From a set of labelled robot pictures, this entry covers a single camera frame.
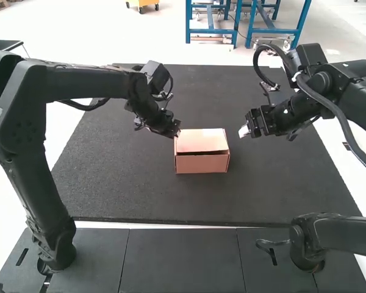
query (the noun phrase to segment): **blue metal frame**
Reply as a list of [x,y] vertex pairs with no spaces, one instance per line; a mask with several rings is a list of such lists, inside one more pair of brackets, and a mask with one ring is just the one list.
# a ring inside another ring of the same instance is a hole
[[[242,11],[243,0],[237,0],[236,18],[234,21],[233,29],[215,29],[213,22],[213,8],[224,9],[224,20],[228,19],[229,8],[231,6],[231,0],[220,0],[220,5],[214,4],[192,4],[192,0],[186,0],[185,2],[185,42],[189,44],[191,42],[191,34],[223,34],[232,35],[232,44],[236,48],[237,34],[239,29],[240,16]],[[193,16],[193,8],[206,8],[207,9],[207,22],[208,29],[191,29],[190,20]]]
[[[278,10],[279,6],[281,5],[281,0],[276,0],[275,4],[266,4],[265,0],[261,0],[261,6],[264,8],[274,8],[275,11],[273,13],[272,20],[276,20],[276,17],[278,16]],[[252,3],[243,3],[243,7],[252,7]]]
[[[252,43],[252,34],[254,33],[261,33],[261,34],[293,34],[294,40],[292,42],[291,48],[294,49],[297,47],[298,40],[300,39],[301,32],[303,30],[303,26],[305,23],[305,19],[307,16],[307,13],[309,11],[310,4],[312,0],[304,0],[304,6],[301,11],[300,18],[298,20],[297,28],[296,29],[278,29],[273,24],[272,20],[276,20],[276,17],[278,16],[278,10],[279,6],[281,4],[281,0],[276,0],[276,4],[265,4],[264,0],[261,0],[261,3],[258,3],[258,0],[252,0],[252,3],[244,3],[242,6],[244,7],[251,7],[251,16],[249,19],[249,26],[248,26],[248,34],[246,37],[245,47],[250,48]],[[264,11],[265,7],[273,7],[275,8],[274,14],[272,19],[270,19],[267,16],[266,11]],[[262,28],[256,28],[254,27],[254,19],[256,15],[256,9],[260,13],[261,17],[264,20],[264,23],[267,25],[266,29]]]

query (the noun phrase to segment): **box flap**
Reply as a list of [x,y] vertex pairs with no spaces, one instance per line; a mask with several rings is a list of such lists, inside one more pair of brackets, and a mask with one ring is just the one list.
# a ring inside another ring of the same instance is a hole
[[177,153],[227,151],[229,149],[225,131],[215,129],[182,129],[176,140]]

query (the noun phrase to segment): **white floor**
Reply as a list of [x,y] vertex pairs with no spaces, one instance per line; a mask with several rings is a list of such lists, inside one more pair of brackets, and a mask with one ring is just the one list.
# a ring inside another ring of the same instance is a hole
[[[353,27],[357,25],[345,13],[339,17],[331,6],[335,1],[316,0],[312,3],[300,43],[321,43],[330,62],[366,59],[366,35],[363,35],[366,31],[361,33],[360,27]],[[290,22],[296,21],[295,12],[301,8],[302,2],[284,0],[277,25],[288,27]],[[16,3],[0,11],[0,38],[23,40],[32,57],[61,62],[102,65],[112,62],[143,63],[153,59],[177,64],[252,64],[253,52],[243,47],[244,39],[241,37],[235,50],[228,45],[186,45],[183,0],[162,0],[160,11],[149,9],[144,15],[139,15],[135,9],[128,10],[123,0],[95,3],[90,0],[25,0]],[[355,4],[355,7],[362,7],[363,3]],[[205,26],[206,22],[193,25]],[[217,25],[230,27],[232,22]],[[240,23],[242,34],[245,34],[247,25],[248,20]],[[24,55],[21,49],[16,52]],[[263,57],[260,64],[281,66],[275,57]],[[82,115],[82,112],[61,104],[48,105],[45,146],[51,168]],[[366,216],[366,170],[342,145],[344,137],[335,120],[318,121],[315,127],[359,209]],[[357,129],[358,141],[366,150],[366,133],[357,126],[353,129]],[[112,223],[82,222],[77,225],[127,227],[127,224]],[[24,228],[23,209],[0,168],[0,268]],[[358,261],[366,277],[366,258],[358,257]]]

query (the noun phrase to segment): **metal rack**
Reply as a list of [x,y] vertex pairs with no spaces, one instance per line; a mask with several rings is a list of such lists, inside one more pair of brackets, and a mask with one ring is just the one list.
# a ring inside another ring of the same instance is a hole
[[[277,28],[273,20],[276,20],[276,17],[278,15],[279,6],[281,4],[281,0],[276,0],[276,4],[266,4],[263,0],[259,2],[258,0],[253,0],[252,3],[249,4],[249,7],[251,7],[251,15],[249,19],[249,25],[248,25],[248,34],[246,37],[245,47],[250,48],[252,44],[252,34],[259,33],[259,34],[290,34],[294,36],[294,40],[291,44],[291,48],[294,49],[297,47],[298,40],[300,39],[301,32],[304,27],[305,19],[307,16],[307,13],[309,11],[310,4],[312,0],[304,0],[304,6],[301,11],[300,18],[298,20],[297,27],[295,29],[279,29]],[[274,13],[272,16],[272,19],[268,16],[268,13],[264,10],[265,7],[272,7],[274,8]],[[264,23],[266,24],[267,28],[258,28],[254,27],[254,19],[256,15],[256,10],[259,12],[261,17],[263,18]]]
[[[213,21],[213,10],[218,9],[219,11],[224,11],[224,20],[228,19],[229,9],[231,6],[231,0],[220,0],[219,4],[214,4],[212,0],[206,1],[202,0],[203,2],[195,2],[192,3],[193,0],[186,0],[186,17],[185,17],[185,25],[186,25],[186,43],[190,43],[192,40],[209,40],[209,41],[223,41],[224,35],[231,35],[231,43],[236,47],[237,44],[237,34],[239,29],[239,22],[242,12],[242,7],[250,7],[251,13],[249,18],[249,25],[248,25],[248,33],[246,37],[245,47],[250,48],[251,44],[254,43],[252,41],[253,34],[287,34],[293,38],[290,48],[296,48],[298,44],[298,40],[300,39],[301,32],[304,27],[304,23],[307,17],[307,13],[309,11],[310,4],[312,0],[304,0],[304,5],[301,11],[300,18],[298,20],[298,24],[296,28],[292,29],[280,29],[277,28],[273,21],[277,19],[279,7],[281,5],[281,0],[276,0],[274,4],[265,3],[265,0],[252,0],[251,3],[243,3],[242,0],[237,0],[236,3],[236,18],[234,21],[234,28],[233,29],[216,29],[214,28],[214,21]],[[190,28],[190,20],[192,19],[193,15],[193,8],[205,8],[207,10],[207,22],[208,28],[207,29],[191,29]],[[269,17],[269,13],[265,11],[265,8],[274,9],[272,17]],[[267,28],[262,27],[254,27],[254,20],[255,16],[259,14],[262,18],[264,23],[266,24]],[[222,37],[192,37],[191,34],[220,34]]]
[[[242,0],[237,0],[237,9],[236,9],[236,18],[234,21],[233,29],[216,29],[214,28],[214,21],[213,21],[213,10],[218,9],[219,11],[224,11],[224,20],[228,19],[229,9],[231,6],[231,0],[224,1],[221,0],[219,4],[214,4],[213,1],[203,1],[200,2],[196,1],[192,3],[192,0],[186,0],[185,2],[185,42],[189,44],[192,40],[202,40],[202,41],[223,41],[224,35],[231,36],[231,43],[236,48],[237,43],[237,34],[239,29],[239,22],[240,22],[240,15],[241,15],[241,8],[242,8]],[[206,8],[207,10],[207,29],[191,29],[190,28],[190,20],[193,16],[193,9],[194,8]],[[210,35],[221,35],[221,37],[192,37],[192,34],[210,34]]]

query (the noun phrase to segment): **black rubber mat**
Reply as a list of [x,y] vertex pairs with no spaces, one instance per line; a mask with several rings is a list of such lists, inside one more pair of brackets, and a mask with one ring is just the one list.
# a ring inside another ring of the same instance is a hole
[[[252,67],[167,65],[169,104],[182,128],[224,128],[231,160],[222,174],[176,175],[173,140],[134,131],[124,100],[85,113],[53,169],[77,219],[208,225],[289,223],[308,212],[360,215],[314,127],[285,137],[239,139],[251,107],[266,103]],[[264,72],[289,89],[282,69]]]
[[289,229],[78,229],[72,265],[38,273],[38,251],[26,229],[0,271],[16,293],[366,293],[352,253],[329,251],[314,274],[297,269],[290,245],[273,256],[257,239],[285,240]]

